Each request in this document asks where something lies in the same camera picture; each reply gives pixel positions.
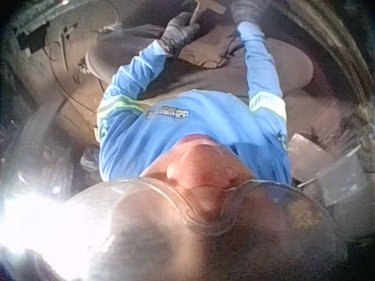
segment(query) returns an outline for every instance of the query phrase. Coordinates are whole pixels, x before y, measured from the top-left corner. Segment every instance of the nose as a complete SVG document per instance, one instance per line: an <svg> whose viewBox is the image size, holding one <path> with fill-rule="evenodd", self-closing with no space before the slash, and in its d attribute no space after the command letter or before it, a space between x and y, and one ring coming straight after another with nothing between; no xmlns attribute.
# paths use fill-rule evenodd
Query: nose
<svg viewBox="0 0 375 281"><path fill-rule="evenodd" d="M222 190L230 186L237 172L220 148L198 145L169 165L167 177L179 189L207 186Z"/></svg>
<svg viewBox="0 0 375 281"><path fill-rule="evenodd" d="M230 187L237 173L220 148L199 145L171 163L167 177L201 217L215 221L225 198L223 190Z"/></svg>

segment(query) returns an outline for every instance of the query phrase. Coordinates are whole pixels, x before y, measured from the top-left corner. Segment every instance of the clear safety glasses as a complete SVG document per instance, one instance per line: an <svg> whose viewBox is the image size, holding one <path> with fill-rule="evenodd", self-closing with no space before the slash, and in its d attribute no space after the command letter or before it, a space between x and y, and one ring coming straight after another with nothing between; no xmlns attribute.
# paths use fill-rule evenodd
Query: clear safety glasses
<svg viewBox="0 0 375 281"><path fill-rule="evenodd" d="M345 259L346 247L335 223L302 192L263 180L249 180L221 192L220 213L208 220L202 215L200 198L183 194L160 180L137 178L100 183L65 204L65 214L69 214L64 227L66 241L60 243L61 254L55 256L69 259L51 264L59 272L59 267L61 271L69 266L77 268L91 256L103 255L107 259L108 253L118 248L113 245L118 241L124 241L124 255L131 253L128 261L140 253L145 259L156 254L155 247L161 241L169 241L166 249L181 253L181 247L192 237L202 237L207 243L223 239L220 247L227 247L228 252L233 252L238 243L239 251L252 252L256 245L272 249L278 241L296 249L311 265L320 266L328 257ZM162 246L156 248L159 257L167 256Z"/></svg>

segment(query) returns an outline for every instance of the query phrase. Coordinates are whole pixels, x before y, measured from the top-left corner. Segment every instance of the reflective stripe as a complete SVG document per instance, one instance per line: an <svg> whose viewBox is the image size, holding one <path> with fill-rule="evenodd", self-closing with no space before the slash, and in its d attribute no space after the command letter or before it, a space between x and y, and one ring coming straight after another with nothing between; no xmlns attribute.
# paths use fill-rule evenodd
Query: reflective stripe
<svg viewBox="0 0 375 281"><path fill-rule="evenodd" d="M127 97L126 95L118 95L115 97L111 97L107 100L102 100L100 102L99 108L97 110L98 126L103 118L109 116L109 114L115 111L118 111L119 109L132 109L139 111L140 114L143 113L143 109L139 106L138 101L133 100L132 98Z"/></svg>
<svg viewBox="0 0 375 281"><path fill-rule="evenodd" d="M285 102L277 95L261 91L250 100L248 107L251 112L255 112L260 108L266 108L279 115L285 121L287 120Z"/></svg>

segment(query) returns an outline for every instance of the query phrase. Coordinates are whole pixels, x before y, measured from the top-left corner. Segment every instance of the man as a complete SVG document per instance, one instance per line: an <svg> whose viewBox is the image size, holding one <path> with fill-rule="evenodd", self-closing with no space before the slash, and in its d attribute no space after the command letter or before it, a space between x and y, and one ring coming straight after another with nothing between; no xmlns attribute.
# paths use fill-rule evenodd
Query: man
<svg viewBox="0 0 375 281"><path fill-rule="evenodd" d="M285 103L274 60L257 26L265 6L266 1L232 6L247 52L249 107L233 95L202 90L146 112L140 107L137 99L162 72L166 59L199 31L197 23L188 25L189 13L171 20L160 40L120 67L97 111L104 180L157 174L191 188L219 174L223 178L217 181L225 187L237 177L231 171L236 165L258 179L291 184Z"/></svg>
<svg viewBox="0 0 375 281"><path fill-rule="evenodd" d="M188 13L120 67L98 109L106 182L66 203L67 231L44 255L56 272L111 281L321 280L343 259L332 221L289 187L285 103L258 26L267 4L231 6L249 106L192 90L142 110L140 93L199 30Z"/></svg>

